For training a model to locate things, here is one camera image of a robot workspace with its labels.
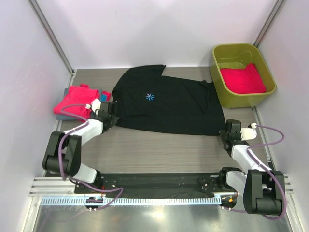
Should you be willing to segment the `black t-shirt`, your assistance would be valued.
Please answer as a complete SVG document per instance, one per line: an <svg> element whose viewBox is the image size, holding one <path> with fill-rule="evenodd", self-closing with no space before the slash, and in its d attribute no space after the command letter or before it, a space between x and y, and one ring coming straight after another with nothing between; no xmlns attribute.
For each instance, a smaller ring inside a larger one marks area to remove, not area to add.
<svg viewBox="0 0 309 232"><path fill-rule="evenodd" d="M119 127L217 136L225 117L214 83L163 75L165 65L128 69L115 85Z"/></svg>

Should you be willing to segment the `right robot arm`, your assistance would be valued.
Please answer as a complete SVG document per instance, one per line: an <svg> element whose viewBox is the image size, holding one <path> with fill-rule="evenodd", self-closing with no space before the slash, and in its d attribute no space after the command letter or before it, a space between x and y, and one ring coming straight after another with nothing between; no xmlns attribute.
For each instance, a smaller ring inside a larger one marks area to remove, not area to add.
<svg viewBox="0 0 309 232"><path fill-rule="evenodd" d="M220 131L224 150L241 168L223 168L219 172L218 187L233 188L242 196L244 211L279 220L287 208L284 175L267 167L253 152L248 141L257 137L256 123L243 128L241 122L228 119Z"/></svg>

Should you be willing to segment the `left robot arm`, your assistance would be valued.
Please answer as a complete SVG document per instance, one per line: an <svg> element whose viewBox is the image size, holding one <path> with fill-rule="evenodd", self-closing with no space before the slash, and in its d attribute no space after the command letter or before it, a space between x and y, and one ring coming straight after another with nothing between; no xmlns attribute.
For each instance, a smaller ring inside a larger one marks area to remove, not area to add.
<svg viewBox="0 0 309 232"><path fill-rule="evenodd" d="M42 167L48 172L59 174L63 180L71 178L97 193L103 186L101 173L82 163L82 146L117 123L116 103L95 99L91 104L68 105L60 111L83 123L67 131L51 133Z"/></svg>

